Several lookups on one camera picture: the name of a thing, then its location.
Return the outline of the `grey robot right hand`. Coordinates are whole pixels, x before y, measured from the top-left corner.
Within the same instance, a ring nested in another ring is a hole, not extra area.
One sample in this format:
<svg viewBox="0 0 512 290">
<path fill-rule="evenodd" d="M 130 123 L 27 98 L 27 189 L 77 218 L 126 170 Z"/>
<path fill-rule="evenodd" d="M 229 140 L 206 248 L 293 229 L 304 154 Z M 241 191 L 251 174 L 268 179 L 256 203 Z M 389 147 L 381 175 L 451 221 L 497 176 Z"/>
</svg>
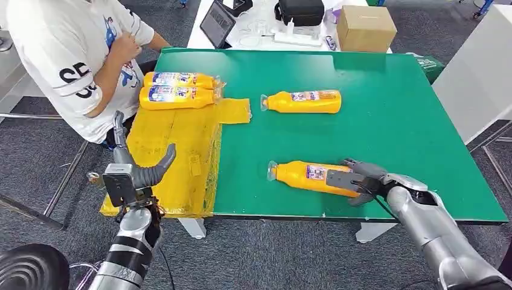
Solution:
<svg viewBox="0 0 512 290">
<path fill-rule="evenodd" d="M 349 171 L 327 170 L 326 184 L 358 193 L 355 198 L 349 198 L 348 203 L 351 206 L 357 207 L 372 200 L 378 200 L 378 196 L 386 201 L 388 192 L 383 178 L 387 171 L 384 168 L 351 158 L 344 159 L 341 165 L 348 167 Z"/>
</svg>

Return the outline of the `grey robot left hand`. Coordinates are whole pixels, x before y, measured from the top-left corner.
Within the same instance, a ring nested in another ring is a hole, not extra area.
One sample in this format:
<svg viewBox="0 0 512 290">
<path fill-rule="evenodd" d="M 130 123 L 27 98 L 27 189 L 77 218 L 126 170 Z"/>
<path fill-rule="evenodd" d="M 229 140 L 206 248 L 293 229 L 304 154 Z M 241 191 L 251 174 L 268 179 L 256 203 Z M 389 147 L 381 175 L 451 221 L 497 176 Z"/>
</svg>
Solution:
<svg viewBox="0 0 512 290">
<path fill-rule="evenodd" d="M 163 179 L 165 173 L 176 158 L 176 144 L 168 145 L 165 155 L 152 167 L 141 167 L 137 165 L 129 152 L 126 135 L 123 126 L 124 114 L 121 111 L 115 111 L 113 119 L 114 130 L 114 161 L 118 164 L 130 164 L 132 166 L 131 176 L 133 186 L 136 189 L 151 187 L 157 185 Z"/>
</svg>

